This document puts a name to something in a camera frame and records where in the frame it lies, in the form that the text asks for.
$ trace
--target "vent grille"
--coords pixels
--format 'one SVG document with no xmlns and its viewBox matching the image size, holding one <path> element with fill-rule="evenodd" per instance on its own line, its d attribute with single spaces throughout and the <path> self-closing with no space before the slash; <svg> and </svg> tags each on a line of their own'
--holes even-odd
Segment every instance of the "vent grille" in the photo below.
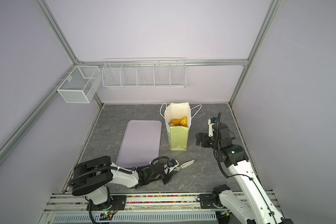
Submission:
<svg viewBox="0 0 336 224">
<path fill-rule="evenodd" d="M 216 220 L 214 211 L 193 211 L 193 212 L 139 212 L 139 213 L 117 213 L 112 221 L 99 220 L 100 213 L 94 214 L 96 222 L 181 222 L 181 221 L 212 221 Z M 90 224 L 90 217 L 85 214 L 56 214 L 54 223 L 87 223 Z"/>
</svg>

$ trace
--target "white wire basket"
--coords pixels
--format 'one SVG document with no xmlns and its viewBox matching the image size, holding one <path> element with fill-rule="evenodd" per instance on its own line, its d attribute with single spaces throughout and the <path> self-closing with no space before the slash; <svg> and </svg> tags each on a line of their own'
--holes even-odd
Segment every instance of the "white wire basket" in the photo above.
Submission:
<svg viewBox="0 0 336 224">
<path fill-rule="evenodd" d="M 77 65 L 57 91 L 66 102 L 90 103 L 102 82 L 98 66 Z"/>
<path fill-rule="evenodd" d="M 185 60 L 105 61 L 103 86 L 107 88 L 185 87 Z"/>
</svg>

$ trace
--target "paper bag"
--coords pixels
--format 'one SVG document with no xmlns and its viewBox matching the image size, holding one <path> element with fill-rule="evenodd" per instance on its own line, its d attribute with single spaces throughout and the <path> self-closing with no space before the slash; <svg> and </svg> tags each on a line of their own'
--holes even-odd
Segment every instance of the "paper bag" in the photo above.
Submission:
<svg viewBox="0 0 336 224">
<path fill-rule="evenodd" d="M 166 128 L 167 128 L 167 135 L 168 135 L 168 141 L 169 141 L 169 148 L 170 150 L 175 151 L 186 151 L 187 150 L 187 144 L 188 144 L 188 132 L 189 128 L 192 124 L 192 118 L 198 113 L 200 108 L 202 108 L 202 105 L 200 106 L 199 110 L 191 116 L 191 109 L 189 106 L 189 103 L 183 102 L 180 104 L 171 103 L 169 106 L 167 104 L 162 104 L 161 109 L 163 105 L 166 105 L 166 110 L 164 111 L 164 116 L 161 113 L 161 116 L 166 121 Z M 169 123 L 172 122 L 172 119 L 182 119 L 184 117 L 188 118 L 188 125 L 187 127 L 183 126 L 174 126 L 170 127 Z"/>
</svg>

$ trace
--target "white wall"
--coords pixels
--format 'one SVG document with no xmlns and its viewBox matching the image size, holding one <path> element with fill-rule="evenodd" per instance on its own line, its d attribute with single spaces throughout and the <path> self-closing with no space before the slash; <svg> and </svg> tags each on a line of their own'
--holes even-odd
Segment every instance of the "white wall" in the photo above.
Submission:
<svg viewBox="0 0 336 224">
<path fill-rule="evenodd" d="M 271 0 L 47 0 L 82 61 L 247 58 Z"/>
<path fill-rule="evenodd" d="M 70 62 L 31 0 L 0 1 L 0 145 Z M 37 223 L 97 112 L 58 96 L 0 167 L 0 223 Z"/>
<path fill-rule="evenodd" d="M 30 0 L 0 1 L 0 145 L 70 65 Z"/>
<path fill-rule="evenodd" d="M 336 1 L 282 3 L 233 106 L 285 216 L 336 223 Z"/>
<path fill-rule="evenodd" d="M 60 192 L 97 105 L 52 102 L 0 167 L 0 224 L 36 224 Z"/>
<path fill-rule="evenodd" d="M 47 0 L 82 61 L 248 58 L 270 2 Z M 98 95 L 103 103 L 226 102 L 241 71 L 242 66 L 187 67 L 186 89 L 100 87 Z"/>
<path fill-rule="evenodd" d="M 228 102 L 243 66 L 188 66 L 186 88 L 124 88 L 100 86 L 103 103 Z"/>
</svg>

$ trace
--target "wire shelf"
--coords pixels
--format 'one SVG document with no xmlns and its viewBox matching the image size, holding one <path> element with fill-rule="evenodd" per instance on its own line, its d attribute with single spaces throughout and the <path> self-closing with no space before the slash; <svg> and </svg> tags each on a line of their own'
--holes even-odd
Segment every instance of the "wire shelf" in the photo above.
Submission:
<svg viewBox="0 0 336 224">
<path fill-rule="evenodd" d="M 102 68 L 103 86 L 107 88 L 185 87 L 185 60 L 106 62 Z"/>
<path fill-rule="evenodd" d="M 90 103 L 101 84 L 101 75 L 98 66 L 77 65 L 57 91 L 66 102 Z"/>
</svg>

